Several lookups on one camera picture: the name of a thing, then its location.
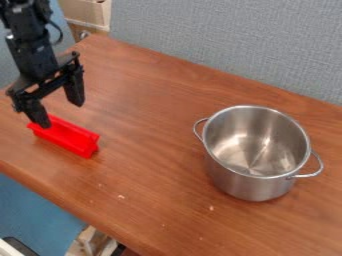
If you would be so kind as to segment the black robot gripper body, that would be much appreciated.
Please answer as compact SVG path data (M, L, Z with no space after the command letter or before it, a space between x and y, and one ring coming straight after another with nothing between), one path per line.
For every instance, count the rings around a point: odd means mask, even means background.
M22 41L9 33L5 42L20 72L17 80L6 89L6 95L12 99L14 110L22 112L24 98L41 100L64 86L68 81L68 66L81 66L79 53L73 51L54 56L46 31L32 41Z

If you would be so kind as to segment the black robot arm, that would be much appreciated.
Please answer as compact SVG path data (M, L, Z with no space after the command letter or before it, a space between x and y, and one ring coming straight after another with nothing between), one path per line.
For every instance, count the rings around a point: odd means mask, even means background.
M16 112L24 112L42 129L50 121L41 99L59 88L69 103L85 101L80 53L56 55L53 46L63 41L63 30L52 21L49 0L0 0L0 20L8 34L6 46L18 77L6 89Z

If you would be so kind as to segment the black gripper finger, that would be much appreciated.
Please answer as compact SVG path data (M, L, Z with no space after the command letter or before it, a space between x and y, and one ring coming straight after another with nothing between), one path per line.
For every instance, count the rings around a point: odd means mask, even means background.
M21 110L25 113L29 120L37 124L42 129L50 127L50 121L46 114L45 107L38 99L24 98L21 101Z
M73 105L81 107L85 101L83 67L69 65L67 75L68 81L63 86L67 99Z

